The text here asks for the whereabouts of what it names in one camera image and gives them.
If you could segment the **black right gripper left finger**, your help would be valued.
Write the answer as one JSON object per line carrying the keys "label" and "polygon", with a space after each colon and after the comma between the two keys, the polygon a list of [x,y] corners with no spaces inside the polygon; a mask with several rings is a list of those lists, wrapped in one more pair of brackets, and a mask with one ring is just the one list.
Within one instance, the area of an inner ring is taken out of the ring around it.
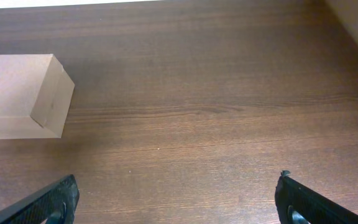
{"label": "black right gripper left finger", "polygon": [[80,193],[70,174],[0,211],[0,224],[72,224]]}

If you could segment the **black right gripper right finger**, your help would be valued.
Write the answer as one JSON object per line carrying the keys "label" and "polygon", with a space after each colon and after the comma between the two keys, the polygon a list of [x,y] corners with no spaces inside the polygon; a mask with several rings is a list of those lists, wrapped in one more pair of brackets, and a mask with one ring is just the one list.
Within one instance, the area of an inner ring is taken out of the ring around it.
{"label": "black right gripper right finger", "polygon": [[275,188],[281,224],[358,224],[358,215],[309,189],[281,171]]}

